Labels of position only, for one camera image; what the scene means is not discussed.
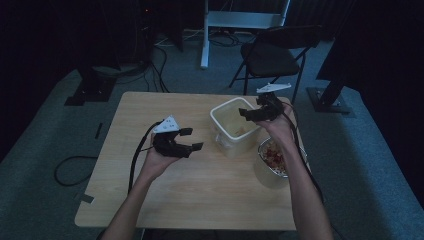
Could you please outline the white square container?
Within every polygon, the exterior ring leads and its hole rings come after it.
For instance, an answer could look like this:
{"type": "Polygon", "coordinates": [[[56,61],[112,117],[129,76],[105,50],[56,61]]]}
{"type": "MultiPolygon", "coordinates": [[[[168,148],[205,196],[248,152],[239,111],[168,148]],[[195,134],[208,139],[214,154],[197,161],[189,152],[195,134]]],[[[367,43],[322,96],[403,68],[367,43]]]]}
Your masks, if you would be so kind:
{"type": "Polygon", "coordinates": [[[227,158],[250,151],[260,134],[260,127],[241,116],[240,109],[253,110],[254,107],[246,99],[236,97],[210,111],[215,143],[227,158]]]}

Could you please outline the black stand with flat base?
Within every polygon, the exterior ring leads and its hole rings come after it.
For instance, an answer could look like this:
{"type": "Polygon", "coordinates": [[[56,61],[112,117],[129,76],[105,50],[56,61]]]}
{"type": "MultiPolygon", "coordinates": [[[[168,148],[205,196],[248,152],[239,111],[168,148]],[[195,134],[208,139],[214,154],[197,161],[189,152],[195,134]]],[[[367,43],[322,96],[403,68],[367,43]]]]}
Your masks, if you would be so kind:
{"type": "Polygon", "coordinates": [[[67,98],[65,106],[83,106],[86,102],[109,101],[116,78],[100,76],[92,67],[80,67],[77,72],[81,76],[81,82],[74,94],[67,98]]]}

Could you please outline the white desk frame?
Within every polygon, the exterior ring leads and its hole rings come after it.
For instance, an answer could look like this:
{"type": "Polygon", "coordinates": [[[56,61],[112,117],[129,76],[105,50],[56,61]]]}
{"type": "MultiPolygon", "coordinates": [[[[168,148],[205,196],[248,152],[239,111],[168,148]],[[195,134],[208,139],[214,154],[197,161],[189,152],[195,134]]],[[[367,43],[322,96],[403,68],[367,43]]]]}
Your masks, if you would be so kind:
{"type": "Polygon", "coordinates": [[[215,11],[209,9],[209,0],[204,0],[203,17],[203,45],[200,59],[200,68],[209,66],[209,28],[242,28],[266,29],[273,26],[284,26],[291,0],[283,0],[282,10],[279,13],[215,11]]]}

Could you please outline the pile of dried food pieces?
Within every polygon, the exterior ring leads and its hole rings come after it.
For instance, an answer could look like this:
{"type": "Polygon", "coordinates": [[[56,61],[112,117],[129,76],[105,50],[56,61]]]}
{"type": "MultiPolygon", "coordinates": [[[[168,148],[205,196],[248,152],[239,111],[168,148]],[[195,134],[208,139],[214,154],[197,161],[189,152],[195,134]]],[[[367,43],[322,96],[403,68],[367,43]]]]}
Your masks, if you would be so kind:
{"type": "Polygon", "coordinates": [[[265,164],[278,176],[286,175],[283,154],[272,139],[262,143],[259,155],[265,164]]]}

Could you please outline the dark box with red light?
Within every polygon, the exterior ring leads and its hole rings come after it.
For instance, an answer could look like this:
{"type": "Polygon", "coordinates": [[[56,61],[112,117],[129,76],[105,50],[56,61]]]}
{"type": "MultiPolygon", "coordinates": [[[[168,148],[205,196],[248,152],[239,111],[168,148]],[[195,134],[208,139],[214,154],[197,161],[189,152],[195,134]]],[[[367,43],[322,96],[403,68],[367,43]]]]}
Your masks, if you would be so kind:
{"type": "Polygon", "coordinates": [[[133,57],[141,63],[152,59],[156,37],[155,6],[153,0],[131,0],[134,7],[135,47],[133,57]]]}

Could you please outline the person's left hand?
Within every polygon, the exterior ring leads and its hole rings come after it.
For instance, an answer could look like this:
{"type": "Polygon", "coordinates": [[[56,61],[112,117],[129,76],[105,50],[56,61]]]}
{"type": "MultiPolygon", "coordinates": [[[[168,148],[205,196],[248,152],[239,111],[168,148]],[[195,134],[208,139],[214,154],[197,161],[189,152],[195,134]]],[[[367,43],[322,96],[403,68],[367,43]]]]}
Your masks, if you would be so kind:
{"type": "Polygon", "coordinates": [[[156,178],[161,176],[171,164],[178,160],[180,160],[180,157],[163,156],[152,147],[147,151],[137,180],[145,183],[152,183],[156,178]]]}

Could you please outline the black folding chair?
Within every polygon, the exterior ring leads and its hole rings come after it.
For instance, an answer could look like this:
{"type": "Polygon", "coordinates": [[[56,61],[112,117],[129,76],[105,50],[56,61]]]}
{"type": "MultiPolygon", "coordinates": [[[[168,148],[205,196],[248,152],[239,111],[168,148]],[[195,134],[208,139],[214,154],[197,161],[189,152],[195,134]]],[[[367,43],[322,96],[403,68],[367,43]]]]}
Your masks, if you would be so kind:
{"type": "Polygon", "coordinates": [[[244,43],[242,62],[229,87],[243,80],[243,94],[247,94],[250,79],[297,76],[291,102],[294,103],[306,62],[306,53],[316,48],[321,40],[320,25],[278,26],[260,31],[253,42],[244,43]]]}

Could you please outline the black slanted stand with base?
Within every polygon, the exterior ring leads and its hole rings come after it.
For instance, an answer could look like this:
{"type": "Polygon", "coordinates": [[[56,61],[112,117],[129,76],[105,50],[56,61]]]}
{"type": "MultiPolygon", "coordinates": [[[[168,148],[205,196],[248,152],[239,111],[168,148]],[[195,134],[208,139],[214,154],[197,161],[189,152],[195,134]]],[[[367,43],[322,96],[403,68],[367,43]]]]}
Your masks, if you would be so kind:
{"type": "Polygon", "coordinates": [[[307,93],[316,112],[340,113],[349,115],[351,109],[341,98],[341,90],[348,77],[349,52],[343,37],[336,37],[318,74],[318,80],[328,80],[326,88],[308,87],[307,93]]]}

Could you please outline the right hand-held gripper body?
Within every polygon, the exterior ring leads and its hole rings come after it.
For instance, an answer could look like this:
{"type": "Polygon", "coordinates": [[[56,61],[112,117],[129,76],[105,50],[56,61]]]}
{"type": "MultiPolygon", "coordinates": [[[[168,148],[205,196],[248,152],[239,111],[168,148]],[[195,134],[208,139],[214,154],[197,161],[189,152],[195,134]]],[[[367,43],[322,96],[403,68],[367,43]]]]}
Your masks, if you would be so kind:
{"type": "Polygon", "coordinates": [[[282,101],[275,95],[276,91],[288,89],[291,87],[290,83],[275,84],[268,83],[262,88],[258,88],[257,104],[260,105],[260,121],[274,120],[284,112],[282,101]]]}

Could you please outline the person's right hand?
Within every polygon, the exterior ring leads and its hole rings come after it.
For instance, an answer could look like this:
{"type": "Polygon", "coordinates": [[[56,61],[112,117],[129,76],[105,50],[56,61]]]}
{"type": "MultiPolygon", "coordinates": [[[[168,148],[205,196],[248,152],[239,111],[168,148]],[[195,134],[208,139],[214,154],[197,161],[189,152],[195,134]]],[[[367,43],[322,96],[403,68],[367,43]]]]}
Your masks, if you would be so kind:
{"type": "Polygon", "coordinates": [[[271,138],[281,147],[286,148],[294,145],[291,120],[292,106],[284,104],[284,112],[272,121],[259,121],[257,125],[263,127],[271,138]]]}

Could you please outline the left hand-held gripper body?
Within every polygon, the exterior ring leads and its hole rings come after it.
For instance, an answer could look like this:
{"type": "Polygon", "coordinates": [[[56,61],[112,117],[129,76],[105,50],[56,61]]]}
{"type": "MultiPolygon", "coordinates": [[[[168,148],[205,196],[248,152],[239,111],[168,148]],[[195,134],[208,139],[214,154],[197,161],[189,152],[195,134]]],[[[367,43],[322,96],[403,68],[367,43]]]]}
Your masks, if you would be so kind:
{"type": "Polygon", "coordinates": [[[153,128],[153,147],[163,156],[188,158],[191,154],[190,146],[178,144],[175,138],[182,129],[173,115],[168,116],[153,128]]]}

